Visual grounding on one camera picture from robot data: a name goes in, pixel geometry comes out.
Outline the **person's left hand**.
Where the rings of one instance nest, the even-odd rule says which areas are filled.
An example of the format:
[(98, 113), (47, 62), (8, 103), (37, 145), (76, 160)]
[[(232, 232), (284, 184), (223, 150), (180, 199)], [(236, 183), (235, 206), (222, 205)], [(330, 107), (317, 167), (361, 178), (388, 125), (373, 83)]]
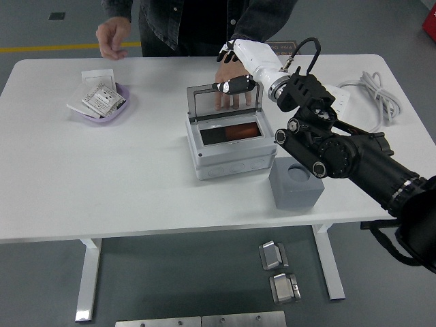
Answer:
[[(222, 83), (229, 79), (237, 78), (239, 76), (248, 75), (249, 72), (244, 68), (241, 62), (220, 63), (219, 69), (215, 74), (215, 82)], [(230, 104), (233, 104), (233, 109), (237, 109), (239, 106), (239, 95), (226, 95), (222, 93), (215, 94), (215, 110), (229, 109)]]

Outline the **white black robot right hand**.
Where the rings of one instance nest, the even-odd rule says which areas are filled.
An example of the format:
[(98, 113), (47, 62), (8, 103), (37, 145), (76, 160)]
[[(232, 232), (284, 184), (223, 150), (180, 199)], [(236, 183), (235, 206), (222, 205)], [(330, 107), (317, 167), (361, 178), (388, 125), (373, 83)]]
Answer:
[(235, 95), (251, 91), (260, 84), (269, 99), (276, 101), (279, 98), (290, 76), (283, 71), (280, 60), (268, 44), (251, 40), (231, 40), (222, 47), (217, 60), (229, 63), (236, 59), (243, 64), (248, 74), (214, 83), (214, 90)]

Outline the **person's right hand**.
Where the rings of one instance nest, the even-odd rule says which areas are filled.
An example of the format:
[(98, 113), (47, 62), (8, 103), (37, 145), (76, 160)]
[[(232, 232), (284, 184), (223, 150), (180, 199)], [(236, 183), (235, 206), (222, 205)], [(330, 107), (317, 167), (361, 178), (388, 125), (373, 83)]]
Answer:
[(131, 22), (128, 18), (116, 16), (100, 24), (96, 31), (99, 51), (103, 58), (118, 61), (127, 56), (122, 42), (129, 36)]

